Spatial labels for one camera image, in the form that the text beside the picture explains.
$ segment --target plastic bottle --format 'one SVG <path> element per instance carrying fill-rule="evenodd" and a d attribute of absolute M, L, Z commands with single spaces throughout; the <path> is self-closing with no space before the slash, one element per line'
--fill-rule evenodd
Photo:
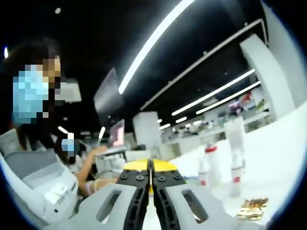
<path fill-rule="evenodd" d="M 208 174 L 209 170 L 210 170 L 210 167 L 209 167 L 206 157 L 205 156 L 201 157 L 200 167 L 198 170 L 198 181 L 199 181 L 199 185 L 205 187 L 207 191 L 211 190 L 209 174 Z"/>
<path fill-rule="evenodd" d="M 208 159 L 209 170 L 209 180 L 211 186 L 219 185 L 222 180 L 221 168 L 218 162 L 217 156 L 217 146 L 210 144 L 205 149 L 205 154 Z"/>
<path fill-rule="evenodd" d="M 236 197 L 239 196 L 242 191 L 243 165 L 242 158 L 239 154 L 235 154 L 232 161 L 230 196 Z"/>

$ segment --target black ceiling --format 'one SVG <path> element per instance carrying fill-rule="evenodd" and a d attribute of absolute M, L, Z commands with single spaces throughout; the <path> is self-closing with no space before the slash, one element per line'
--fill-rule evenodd
<path fill-rule="evenodd" d="M 79 82 L 82 102 L 65 104 L 59 118 L 76 131 L 99 130 L 93 95 L 108 71 L 115 67 L 120 83 L 143 44 L 180 0 L 54 1 L 8 7 L 1 44 L 13 47 L 27 37 L 47 35 L 61 46 L 62 70 Z M 61 7 L 61 13 L 55 9 Z M 258 0 L 195 0 L 167 29 L 140 65 L 123 97 L 118 116 L 129 120 L 169 81 L 226 38 L 264 14 Z M 253 33 L 262 37 L 261 29 Z M 146 110 L 156 110 L 174 122 L 170 113 L 247 71 L 238 41 L 217 52 Z M 218 99 L 248 85 L 243 81 Z M 187 114 L 193 116 L 197 108 Z"/>

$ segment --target desk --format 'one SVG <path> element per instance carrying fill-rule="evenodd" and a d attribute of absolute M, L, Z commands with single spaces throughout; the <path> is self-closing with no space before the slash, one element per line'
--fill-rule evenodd
<path fill-rule="evenodd" d="M 283 205 L 306 157 L 307 102 L 280 120 L 246 134 L 246 173 L 242 178 L 242 194 L 229 195 L 231 155 L 228 140 L 217 143 L 218 159 L 222 169 L 222 184 L 212 193 L 223 201 L 225 210 L 235 216 L 245 199 L 268 197 L 268 206 L 262 220 L 266 223 Z M 197 176 L 199 157 L 204 146 L 170 161 L 183 176 Z"/>

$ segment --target blue face mask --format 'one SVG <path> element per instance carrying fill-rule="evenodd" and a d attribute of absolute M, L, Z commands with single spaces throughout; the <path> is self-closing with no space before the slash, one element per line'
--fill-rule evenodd
<path fill-rule="evenodd" d="M 13 114 L 12 121 L 17 127 L 30 124 L 43 112 L 43 101 L 48 100 L 49 85 L 43 82 L 43 73 L 36 65 L 26 66 L 13 78 Z"/>

